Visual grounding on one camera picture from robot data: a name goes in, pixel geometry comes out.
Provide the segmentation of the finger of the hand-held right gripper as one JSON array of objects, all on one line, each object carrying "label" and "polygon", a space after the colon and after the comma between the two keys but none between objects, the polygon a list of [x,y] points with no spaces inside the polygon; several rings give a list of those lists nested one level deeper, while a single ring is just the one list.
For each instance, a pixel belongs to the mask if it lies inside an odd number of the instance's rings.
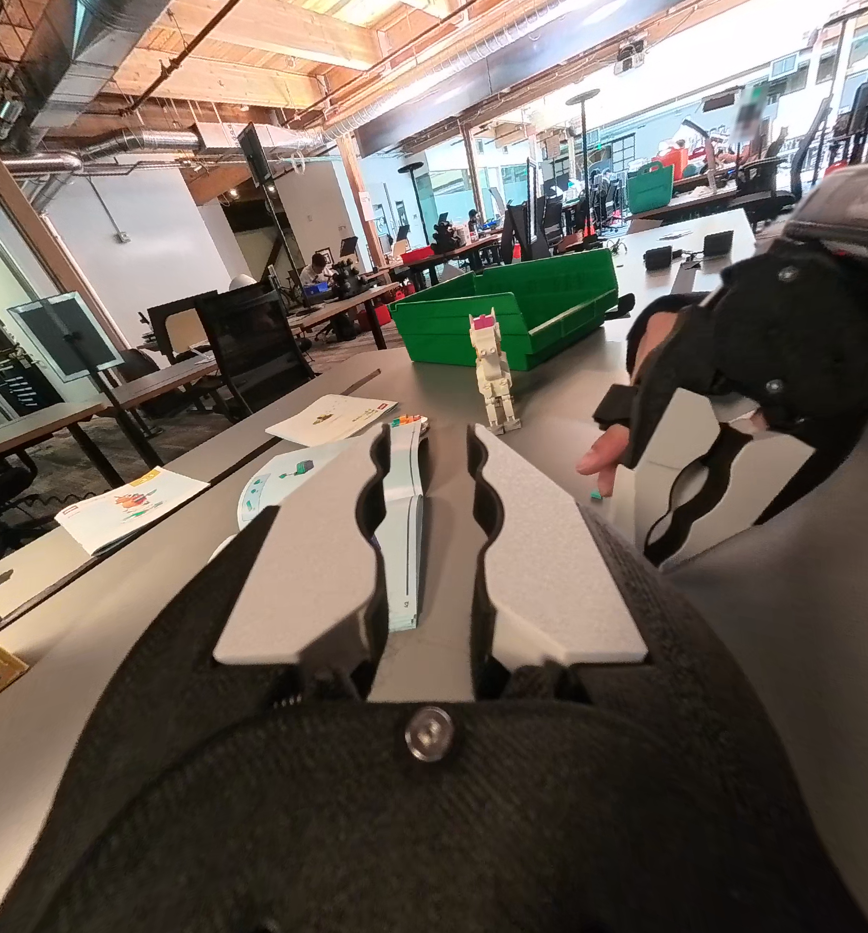
[{"label": "finger of the hand-held right gripper", "polygon": [[717,516],[731,502],[733,469],[752,442],[735,424],[753,412],[754,401],[737,394],[673,391],[634,452],[637,546],[712,546],[733,534]]},{"label": "finger of the hand-held right gripper", "polygon": [[672,569],[756,525],[815,452],[786,434],[720,430],[694,462],[694,477],[673,485],[663,529],[650,532],[646,558]]}]

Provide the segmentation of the person's right hand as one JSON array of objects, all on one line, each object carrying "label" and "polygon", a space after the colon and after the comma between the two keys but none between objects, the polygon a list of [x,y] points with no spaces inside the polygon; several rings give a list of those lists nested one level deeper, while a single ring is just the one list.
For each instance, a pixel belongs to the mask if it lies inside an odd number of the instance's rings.
[{"label": "person's right hand", "polygon": [[[647,357],[670,336],[678,315],[678,311],[645,311],[641,316],[645,328],[640,330],[639,323],[632,327],[628,341],[628,349],[634,351],[629,359],[630,383],[638,381]],[[608,426],[578,462],[577,473],[596,479],[598,496],[609,498],[613,495],[617,466],[628,443],[629,429],[626,426]]]}]

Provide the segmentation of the open pale blue instruction booklet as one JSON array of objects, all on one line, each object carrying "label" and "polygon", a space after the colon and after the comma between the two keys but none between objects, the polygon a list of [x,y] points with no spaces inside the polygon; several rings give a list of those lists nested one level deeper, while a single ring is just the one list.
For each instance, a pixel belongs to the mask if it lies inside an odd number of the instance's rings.
[{"label": "open pale blue instruction booklet", "polygon": [[[385,514],[374,541],[384,565],[389,632],[399,633],[414,629],[420,614],[425,505],[420,454],[426,436],[421,438],[406,427],[390,431],[390,468],[383,480]],[[281,505],[355,440],[349,437],[268,460],[242,489],[238,528],[247,527],[264,507]]]}]

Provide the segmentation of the white yellow-print instruction booklet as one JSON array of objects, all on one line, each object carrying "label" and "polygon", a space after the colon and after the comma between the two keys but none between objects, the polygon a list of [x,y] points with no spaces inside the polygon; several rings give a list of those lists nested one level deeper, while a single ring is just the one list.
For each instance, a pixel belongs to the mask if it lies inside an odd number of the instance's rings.
[{"label": "white yellow-print instruction booklet", "polygon": [[387,399],[325,395],[300,413],[269,426],[266,433],[302,447],[321,446],[355,436],[393,413],[397,405]]}]

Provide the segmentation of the black high-backed office chair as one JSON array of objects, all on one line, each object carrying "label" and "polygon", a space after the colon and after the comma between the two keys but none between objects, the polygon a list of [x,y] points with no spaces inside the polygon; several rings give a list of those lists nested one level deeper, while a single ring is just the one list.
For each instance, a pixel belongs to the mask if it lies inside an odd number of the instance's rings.
[{"label": "black high-backed office chair", "polygon": [[789,213],[797,203],[793,193],[778,187],[778,173],[784,162],[780,156],[762,158],[750,161],[736,171],[735,197],[730,208],[742,209],[753,231],[759,225]]}]

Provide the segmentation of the white orange-print instruction booklet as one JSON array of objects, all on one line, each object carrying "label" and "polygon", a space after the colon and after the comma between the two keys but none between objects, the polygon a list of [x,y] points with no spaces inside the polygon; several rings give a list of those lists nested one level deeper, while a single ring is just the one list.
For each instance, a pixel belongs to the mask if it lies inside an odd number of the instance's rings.
[{"label": "white orange-print instruction booklet", "polygon": [[208,488],[206,482],[156,467],[129,484],[63,508],[55,521],[86,554],[96,556],[129,540]]}]

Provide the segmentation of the green tote bag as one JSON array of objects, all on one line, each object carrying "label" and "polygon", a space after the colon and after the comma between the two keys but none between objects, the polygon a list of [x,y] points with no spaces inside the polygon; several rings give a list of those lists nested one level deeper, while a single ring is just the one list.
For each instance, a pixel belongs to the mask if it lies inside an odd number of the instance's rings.
[{"label": "green tote bag", "polygon": [[628,173],[626,198],[633,216],[656,211],[673,198],[674,169],[671,164],[652,160]]}]

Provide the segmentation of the black mesh office chair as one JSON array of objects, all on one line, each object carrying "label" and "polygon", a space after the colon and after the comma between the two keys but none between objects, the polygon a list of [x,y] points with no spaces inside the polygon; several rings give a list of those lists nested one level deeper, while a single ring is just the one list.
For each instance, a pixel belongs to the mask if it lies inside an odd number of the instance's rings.
[{"label": "black mesh office chair", "polygon": [[316,378],[295,339],[279,293],[262,283],[195,302],[229,393],[234,422],[249,417]]}]

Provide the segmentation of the dark wooden desk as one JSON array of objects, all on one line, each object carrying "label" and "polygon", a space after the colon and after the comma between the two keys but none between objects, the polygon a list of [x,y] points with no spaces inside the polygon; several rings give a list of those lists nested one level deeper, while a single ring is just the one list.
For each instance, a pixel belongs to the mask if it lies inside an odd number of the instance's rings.
[{"label": "dark wooden desk", "polygon": [[124,484],[123,478],[80,427],[82,423],[110,409],[110,404],[104,397],[95,397],[78,403],[58,403],[9,421],[0,426],[0,458],[18,455],[67,429],[108,487],[118,488]]},{"label": "dark wooden desk", "polygon": [[216,388],[219,367],[212,356],[165,367],[112,390],[121,408],[150,418],[180,414]]}]

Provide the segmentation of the green plastic bin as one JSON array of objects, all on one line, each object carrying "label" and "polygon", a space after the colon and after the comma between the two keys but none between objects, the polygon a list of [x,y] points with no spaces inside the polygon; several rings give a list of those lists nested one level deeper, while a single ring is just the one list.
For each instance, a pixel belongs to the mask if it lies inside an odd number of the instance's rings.
[{"label": "green plastic bin", "polygon": [[602,248],[463,274],[389,311],[413,362],[465,367],[475,364],[470,318],[492,313],[510,368],[528,371],[599,329],[618,298]]}]

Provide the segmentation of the long wooden desk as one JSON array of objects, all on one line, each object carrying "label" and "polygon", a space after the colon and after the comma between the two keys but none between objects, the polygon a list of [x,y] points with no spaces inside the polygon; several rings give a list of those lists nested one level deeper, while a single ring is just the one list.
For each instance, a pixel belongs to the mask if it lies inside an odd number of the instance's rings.
[{"label": "long wooden desk", "polygon": [[387,349],[387,346],[381,331],[381,323],[377,313],[377,303],[381,302],[384,298],[393,296],[400,288],[401,286],[397,282],[375,286],[354,297],[325,302],[319,307],[310,310],[308,313],[288,317],[288,325],[291,334],[298,338],[320,326],[328,326],[330,322],[340,315],[362,309],[368,318],[374,343],[378,350],[383,351]]}]

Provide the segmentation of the tan-backed office chair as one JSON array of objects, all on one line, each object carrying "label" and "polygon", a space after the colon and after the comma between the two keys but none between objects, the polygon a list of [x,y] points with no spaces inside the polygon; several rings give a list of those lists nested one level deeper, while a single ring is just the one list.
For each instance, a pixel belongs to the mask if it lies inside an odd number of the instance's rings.
[{"label": "tan-backed office chair", "polygon": [[198,306],[202,300],[217,297],[212,290],[149,307],[148,324],[159,352],[172,365],[210,352],[210,343]]}]

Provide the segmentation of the glass panel on stand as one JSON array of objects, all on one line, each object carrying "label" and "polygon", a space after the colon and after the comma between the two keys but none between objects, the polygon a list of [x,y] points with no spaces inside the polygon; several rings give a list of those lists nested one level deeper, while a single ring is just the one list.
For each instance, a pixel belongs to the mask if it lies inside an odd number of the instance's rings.
[{"label": "glass panel on stand", "polygon": [[88,377],[144,463],[151,468],[162,466],[159,454],[127,414],[106,376],[123,363],[121,352],[77,292],[37,298],[8,308],[8,314],[63,382]]}]

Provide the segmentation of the black monitor on pole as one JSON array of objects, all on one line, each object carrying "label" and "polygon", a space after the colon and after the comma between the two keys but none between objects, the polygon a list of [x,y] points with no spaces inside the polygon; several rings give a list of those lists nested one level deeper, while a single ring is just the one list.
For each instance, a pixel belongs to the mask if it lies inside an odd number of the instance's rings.
[{"label": "black monitor on pole", "polygon": [[295,257],[281,222],[281,211],[277,201],[277,193],[273,190],[272,170],[254,123],[248,123],[241,130],[238,134],[238,142],[255,185],[262,189],[264,193],[268,212],[272,216],[277,231],[279,252],[287,254],[294,287],[302,292],[303,286],[301,286],[299,267],[295,262]]}]

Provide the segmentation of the silver ventilation duct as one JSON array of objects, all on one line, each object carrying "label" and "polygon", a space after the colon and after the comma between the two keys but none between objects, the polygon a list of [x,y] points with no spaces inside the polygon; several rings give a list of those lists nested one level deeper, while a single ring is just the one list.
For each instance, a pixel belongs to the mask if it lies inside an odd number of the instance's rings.
[{"label": "silver ventilation duct", "polygon": [[17,177],[34,177],[47,174],[80,173],[85,165],[101,158],[133,154],[186,153],[189,155],[204,149],[202,137],[194,130],[161,131],[119,129],[95,137],[87,146],[78,150],[62,150],[27,156],[2,157],[6,169]]}]

